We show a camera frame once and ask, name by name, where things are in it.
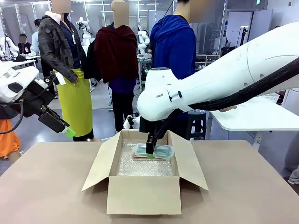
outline blue hoodie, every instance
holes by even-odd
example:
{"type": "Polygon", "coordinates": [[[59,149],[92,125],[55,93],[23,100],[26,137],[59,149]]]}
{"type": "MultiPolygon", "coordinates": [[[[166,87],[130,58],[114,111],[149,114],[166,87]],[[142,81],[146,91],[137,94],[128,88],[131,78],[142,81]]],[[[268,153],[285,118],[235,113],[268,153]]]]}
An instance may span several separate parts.
{"type": "Polygon", "coordinates": [[[154,25],[150,39],[155,45],[156,68],[170,68],[178,79],[195,72],[196,37],[184,17],[165,16],[154,25]]]}

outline bubble wrap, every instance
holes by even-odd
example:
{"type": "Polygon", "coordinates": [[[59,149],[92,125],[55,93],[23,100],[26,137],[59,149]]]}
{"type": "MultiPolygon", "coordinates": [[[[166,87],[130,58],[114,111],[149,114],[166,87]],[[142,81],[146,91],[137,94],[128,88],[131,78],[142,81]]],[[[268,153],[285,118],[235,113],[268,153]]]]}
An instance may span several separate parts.
{"type": "Polygon", "coordinates": [[[123,140],[121,155],[118,164],[118,176],[173,176],[170,159],[167,160],[149,160],[139,158],[133,160],[132,150],[140,140],[123,140]]]}

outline black pants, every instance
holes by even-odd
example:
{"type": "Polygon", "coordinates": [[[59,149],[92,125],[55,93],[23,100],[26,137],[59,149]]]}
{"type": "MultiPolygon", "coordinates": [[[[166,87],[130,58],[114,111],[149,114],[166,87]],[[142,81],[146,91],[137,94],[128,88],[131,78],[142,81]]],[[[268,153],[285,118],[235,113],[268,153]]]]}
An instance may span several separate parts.
{"type": "Polygon", "coordinates": [[[120,132],[123,129],[124,118],[133,113],[134,93],[119,94],[112,92],[112,106],[114,112],[115,129],[120,132]]]}
{"type": "Polygon", "coordinates": [[[94,138],[93,130],[90,131],[90,133],[80,136],[80,137],[73,137],[73,141],[88,141],[92,140],[94,138]]]}
{"type": "Polygon", "coordinates": [[[177,119],[175,122],[173,122],[172,125],[168,128],[168,130],[185,139],[187,127],[188,117],[186,116],[185,118],[177,119]]]}
{"type": "MultiPolygon", "coordinates": [[[[53,71],[53,69],[43,60],[41,60],[41,65],[42,65],[42,71],[43,71],[43,77],[48,77],[50,76],[50,72],[53,71]]],[[[51,86],[49,86],[49,92],[55,96],[55,89],[54,89],[54,84],[52,84],[51,86]]]]}

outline gray jacket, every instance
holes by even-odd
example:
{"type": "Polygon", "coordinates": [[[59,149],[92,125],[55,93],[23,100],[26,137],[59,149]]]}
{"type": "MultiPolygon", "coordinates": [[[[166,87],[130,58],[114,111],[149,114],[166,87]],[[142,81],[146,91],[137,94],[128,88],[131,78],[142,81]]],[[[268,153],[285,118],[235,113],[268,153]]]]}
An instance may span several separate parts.
{"type": "MultiPolygon", "coordinates": [[[[70,82],[74,82],[77,79],[77,75],[71,70],[74,68],[74,60],[62,28],[50,16],[43,16],[42,19],[38,30],[38,46],[41,59],[51,68],[60,72],[70,82]]],[[[86,55],[75,26],[71,22],[69,23],[74,31],[81,69],[84,69],[86,55]]]]}

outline lime green apron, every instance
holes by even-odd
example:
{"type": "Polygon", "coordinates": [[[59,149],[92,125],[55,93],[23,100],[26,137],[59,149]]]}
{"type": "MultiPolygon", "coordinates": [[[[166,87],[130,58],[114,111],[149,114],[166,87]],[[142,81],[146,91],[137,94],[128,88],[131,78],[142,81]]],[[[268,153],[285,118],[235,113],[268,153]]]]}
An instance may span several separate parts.
{"type": "Polygon", "coordinates": [[[70,124],[76,137],[84,136],[93,129],[93,106],[88,79],[81,69],[72,69],[79,78],[74,84],[64,78],[66,84],[58,85],[63,120],[70,124]]]}

